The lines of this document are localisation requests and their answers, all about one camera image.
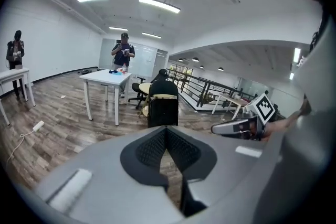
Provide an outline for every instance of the door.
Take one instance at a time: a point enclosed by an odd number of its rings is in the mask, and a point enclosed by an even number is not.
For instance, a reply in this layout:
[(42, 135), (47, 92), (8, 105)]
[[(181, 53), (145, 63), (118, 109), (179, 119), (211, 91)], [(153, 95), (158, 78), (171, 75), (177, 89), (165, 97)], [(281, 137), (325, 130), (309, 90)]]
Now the door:
[(160, 69), (164, 69), (167, 54), (168, 52), (164, 50), (158, 50), (156, 52), (156, 58), (154, 62), (153, 75), (152, 75), (153, 78), (159, 73)]

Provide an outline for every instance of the black chair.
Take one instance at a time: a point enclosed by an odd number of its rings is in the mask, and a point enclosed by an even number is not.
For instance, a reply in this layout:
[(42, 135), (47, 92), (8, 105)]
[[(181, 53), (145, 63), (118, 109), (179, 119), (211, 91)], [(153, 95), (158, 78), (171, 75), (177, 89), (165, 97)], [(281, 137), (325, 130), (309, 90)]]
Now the black chair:
[[(148, 128), (161, 125), (178, 125), (179, 93), (171, 81), (155, 81), (149, 88)], [(155, 94), (169, 94), (176, 98), (156, 98)]]
[[(165, 69), (160, 69), (159, 74), (157, 74), (156, 77), (151, 82), (154, 82), (155, 80), (166, 80), (167, 78), (168, 78), (168, 74), (166, 73), (166, 70)], [(139, 100), (138, 105), (135, 107), (136, 109), (139, 108), (140, 103), (142, 101), (146, 100), (146, 96), (147, 96), (146, 93), (142, 92), (139, 89), (139, 85), (142, 84), (145, 79), (144, 78), (140, 78), (140, 77), (138, 77), (138, 79), (140, 79), (140, 83), (133, 83), (132, 84), (132, 90), (135, 91), (135, 92), (137, 92), (138, 95), (136, 96), (136, 98), (129, 98), (128, 99), (129, 102), (131, 100)]]

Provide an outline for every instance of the chair cushion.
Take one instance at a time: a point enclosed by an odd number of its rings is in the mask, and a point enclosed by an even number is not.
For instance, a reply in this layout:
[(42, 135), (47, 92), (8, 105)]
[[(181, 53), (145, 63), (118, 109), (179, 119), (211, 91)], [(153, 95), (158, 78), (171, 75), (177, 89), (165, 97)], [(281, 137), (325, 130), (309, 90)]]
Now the chair cushion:
[(132, 89), (133, 91), (135, 92), (141, 92), (140, 89), (139, 89), (139, 83), (132, 83)]

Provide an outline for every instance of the white table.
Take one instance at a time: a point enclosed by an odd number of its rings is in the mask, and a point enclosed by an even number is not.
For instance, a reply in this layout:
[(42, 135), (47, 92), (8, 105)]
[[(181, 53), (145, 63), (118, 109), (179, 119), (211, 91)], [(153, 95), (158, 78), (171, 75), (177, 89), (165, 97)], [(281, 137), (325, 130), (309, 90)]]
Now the white table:
[(85, 103), (88, 111), (89, 120), (93, 119), (91, 116), (91, 109), (90, 109), (90, 94), (88, 86), (89, 82), (105, 86), (105, 101), (108, 101), (108, 86), (114, 87), (114, 117), (116, 120), (115, 124), (119, 125), (119, 88), (120, 84), (126, 81), (125, 100), (127, 103), (128, 87), (131, 75), (132, 75), (131, 73), (125, 73), (122, 75), (110, 74), (109, 69), (105, 69), (98, 72), (93, 72), (80, 76), (81, 79), (84, 79)]
[[(31, 102), (33, 103), (33, 106), (36, 106), (34, 96), (33, 96), (33, 92), (32, 92), (32, 89), (31, 89), (32, 87), (30, 86), (31, 81), (30, 81), (30, 76), (29, 76), (29, 69), (26, 68), (26, 67), (23, 67), (22, 69), (7, 70), (7, 71), (4, 71), (4, 72), (0, 73), (0, 88), (1, 88), (2, 94), (4, 94), (4, 89), (2, 87), (3, 84), (5, 84), (7, 82), (12, 82), (12, 81), (17, 80), (17, 79), (22, 79), (23, 80), (24, 75), (27, 76), (27, 82), (28, 82)], [(26, 87), (25, 87), (24, 81), (22, 81), (22, 84), (23, 84), (23, 92), (25, 94), (25, 99), (26, 99), (26, 101), (28, 101), (28, 96), (27, 96), (27, 93), (26, 93)], [(2, 106), (1, 99), (0, 99), (0, 110), (1, 110), (2, 115), (5, 118), (5, 121), (6, 121), (7, 125), (10, 125), (10, 122), (9, 122), (7, 116), (6, 116), (5, 110)]]
[(246, 105), (248, 104), (248, 103), (247, 103), (245, 100), (243, 100), (243, 99), (234, 99), (234, 98), (231, 98), (230, 96), (228, 96), (228, 95), (226, 95), (226, 94), (219, 94), (219, 96), (218, 96), (218, 100), (217, 100), (217, 102), (216, 102), (216, 104), (215, 104), (215, 107), (214, 107), (214, 109), (212, 110), (211, 114), (214, 114), (214, 113), (215, 113), (216, 107), (218, 106), (218, 103), (219, 103), (219, 101), (221, 100), (221, 98), (223, 98), (223, 99), (225, 99), (225, 100), (227, 100), (227, 101), (230, 102), (230, 105), (229, 105), (229, 107), (227, 108), (226, 112), (229, 111), (229, 109), (230, 109), (232, 103), (237, 105), (237, 109), (236, 109), (236, 111), (235, 111), (235, 114), (234, 114), (233, 117), (232, 117), (233, 120), (234, 120), (234, 118), (237, 116), (239, 109), (240, 109), (242, 106), (246, 106)]

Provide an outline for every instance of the power cord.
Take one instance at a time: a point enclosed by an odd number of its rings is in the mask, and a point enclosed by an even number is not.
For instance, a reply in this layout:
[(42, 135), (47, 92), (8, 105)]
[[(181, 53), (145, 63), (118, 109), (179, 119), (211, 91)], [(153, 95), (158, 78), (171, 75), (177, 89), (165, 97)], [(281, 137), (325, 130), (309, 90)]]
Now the power cord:
[(21, 140), (21, 142), (19, 143), (19, 145), (12, 151), (11, 155), (9, 156), (8, 160), (6, 161), (6, 170), (7, 170), (8, 162), (9, 162), (10, 158), (12, 157), (12, 155), (14, 154), (14, 152), (21, 146), (21, 144), (22, 144), (23, 140), (25, 139), (25, 137), (26, 137), (27, 135), (32, 134), (33, 132), (34, 132), (34, 130), (31, 131), (31, 132), (28, 133), (28, 134), (21, 134), (21, 135), (20, 135), (20, 137), (22, 137), (22, 140)]

